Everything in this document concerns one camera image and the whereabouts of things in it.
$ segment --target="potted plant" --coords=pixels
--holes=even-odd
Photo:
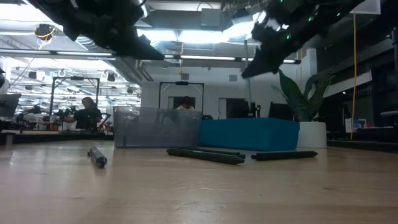
[[[315,122],[314,117],[322,105],[323,95],[331,82],[331,70],[319,73],[308,79],[305,91],[302,93],[297,84],[279,70],[279,81],[282,91],[276,86],[273,89],[279,91],[292,109],[295,120],[300,122],[297,147],[326,148],[326,124]],[[315,91],[308,98],[313,84]]]

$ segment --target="clear plastic container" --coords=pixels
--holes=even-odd
[[[114,106],[116,147],[195,147],[202,113]]]

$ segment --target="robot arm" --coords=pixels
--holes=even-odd
[[[284,59],[298,51],[317,34],[326,36],[329,27],[365,0],[270,0],[265,8],[266,18],[252,31],[253,39],[261,43],[254,60],[243,71],[249,78],[267,72],[277,73]],[[280,27],[268,26],[270,20]]]
[[[96,45],[120,56],[163,60],[145,38],[138,38],[134,24],[144,15],[131,0],[29,0],[51,20],[63,26],[73,41],[84,35]]]

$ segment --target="green leaf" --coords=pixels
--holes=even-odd
[[[329,87],[330,87],[330,84],[331,84],[331,81],[333,81],[333,79],[334,79],[335,77],[336,77],[336,75],[332,75],[332,76],[330,77],[330,83],[329,83],[328,87],[326,87],[326,90],[325,90],[325,93],[324,93],[324,94],[326,94],[326,93],[328,92]]]
[[[308,100],[308,94],[310,94],[310,91],[312,90],[312,84],[319,81],[325,74],[330,73],[332,69],[333,69],[333,67],[329,68],[328,70],[325,70],[324,72],[313,75],[307,80],[307,82],[305,84],[305,90],[304,90],[305,100]]]
[[[330,85],[330,82],[331,82],[331,72],[324,74],[324,76],[322,76],[319,79],[315,89],[315,93],[307,102],[311,118],[314,118],[315,115],[317,115],[319,108],[322,105],[323,95],[325,94],[326,89]]]
[[[278,87],[276,87],[276,86],[274,86],[274,85],[271,85],[271,87],[272,87],[273,90],[278,91],[278,92],[285,98],[286,103],[289,101],[289,99],[287,98],[287,96],[286,96],[284,93],[282,93],[282,90],[280,90]]]
[[[311,121],[312,118],[307,108],[307,101],[301,94],[300,88],[289,77],[285,76],[282,70],[279,69],[280,87],[283,93],[289,99],[287,104],[291,107],[299,121]]]

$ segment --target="man in black shirt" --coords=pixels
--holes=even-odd
[[[96,107],[93,99],[90,97],[83,98],[81,103],[83,103],[85,108],[83,110],[77,111],[74,117],[65,118],[64,122],[73,123],[77,121],[76,128],[78,129],[96,129],[97,123],[102,119],[101,111]]]

